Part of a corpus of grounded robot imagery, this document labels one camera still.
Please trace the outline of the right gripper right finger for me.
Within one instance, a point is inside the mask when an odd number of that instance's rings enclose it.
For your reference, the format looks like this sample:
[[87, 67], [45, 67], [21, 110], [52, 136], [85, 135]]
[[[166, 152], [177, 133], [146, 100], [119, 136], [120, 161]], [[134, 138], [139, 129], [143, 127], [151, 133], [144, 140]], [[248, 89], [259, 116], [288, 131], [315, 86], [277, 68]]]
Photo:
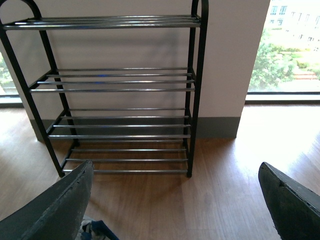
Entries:
[[282, 240], [320, 238], [320, 196], [271, 164], [263, 162], [258, 180], [275, 229]]

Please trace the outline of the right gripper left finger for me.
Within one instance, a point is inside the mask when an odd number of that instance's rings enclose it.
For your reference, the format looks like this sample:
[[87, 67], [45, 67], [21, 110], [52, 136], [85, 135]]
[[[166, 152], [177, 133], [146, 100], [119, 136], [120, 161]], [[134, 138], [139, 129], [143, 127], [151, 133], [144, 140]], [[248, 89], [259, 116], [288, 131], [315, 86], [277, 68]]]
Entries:
[[94, 167], [86, 160], [0, 222], [2, 240], [74, 240], [85, 214]]

